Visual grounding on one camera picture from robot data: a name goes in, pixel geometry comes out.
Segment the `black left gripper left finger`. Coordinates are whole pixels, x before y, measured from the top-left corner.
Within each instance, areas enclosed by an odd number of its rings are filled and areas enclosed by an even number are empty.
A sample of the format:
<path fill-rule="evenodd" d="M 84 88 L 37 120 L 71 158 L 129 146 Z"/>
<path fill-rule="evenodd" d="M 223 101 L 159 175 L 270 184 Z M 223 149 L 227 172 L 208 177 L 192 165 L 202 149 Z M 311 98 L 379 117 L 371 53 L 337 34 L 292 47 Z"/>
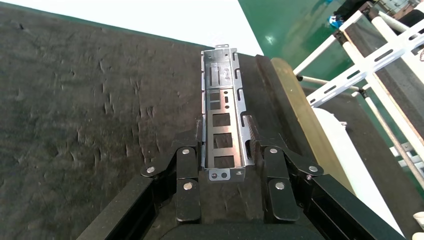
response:
<path fill-rule="evenodd" d="M 141 175 L 152 179 L 154 202 L 174 200 L 179 223 L 200 223 L 201 138 L 189 132 L 177 134 L 158 159 L 148 163 Z"/>

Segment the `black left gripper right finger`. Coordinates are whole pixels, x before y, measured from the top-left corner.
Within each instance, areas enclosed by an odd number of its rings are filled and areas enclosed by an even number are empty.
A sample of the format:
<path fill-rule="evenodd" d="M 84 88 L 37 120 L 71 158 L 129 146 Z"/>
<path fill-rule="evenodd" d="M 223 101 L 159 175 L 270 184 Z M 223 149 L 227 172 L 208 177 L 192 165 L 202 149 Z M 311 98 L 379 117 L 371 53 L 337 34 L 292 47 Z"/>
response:
<path fill-rule="evenodd" d="M 317 177 L 324 169 L 290 150 L 277 132 L 258 127 L 251 115 L 243 117 L 249 134 L 250 156 L 260 178 L 265 222 L 296 222 L 300 218 L 294 187 L 299 179 Z"/>

